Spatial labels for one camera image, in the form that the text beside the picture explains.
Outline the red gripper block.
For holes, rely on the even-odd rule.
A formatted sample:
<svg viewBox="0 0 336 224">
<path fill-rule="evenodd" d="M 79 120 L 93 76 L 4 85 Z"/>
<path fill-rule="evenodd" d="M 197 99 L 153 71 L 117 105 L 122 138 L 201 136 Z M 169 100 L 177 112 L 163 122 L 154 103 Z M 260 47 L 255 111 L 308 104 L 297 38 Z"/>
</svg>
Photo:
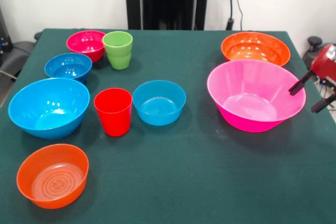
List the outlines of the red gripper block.
<svg viewBox="0 0 336 224">
<path fill-rule="evenodd" d="M 290 95 L 296 95 L 305 87 L 306 82 L 312 75 L 318 75 L 320 78 L 335 78 L 335 45 L 327 44 L 315 57 L 311 64 L 311 70 L 298 80 L 290 89 Z M 319 113 L 325 107 L 329 106 L 336 100 L 336 94 L 332 94 L 327 98 L 322 98 L 319 102 L 311 107 L 311 112 Z"/>
</svg>

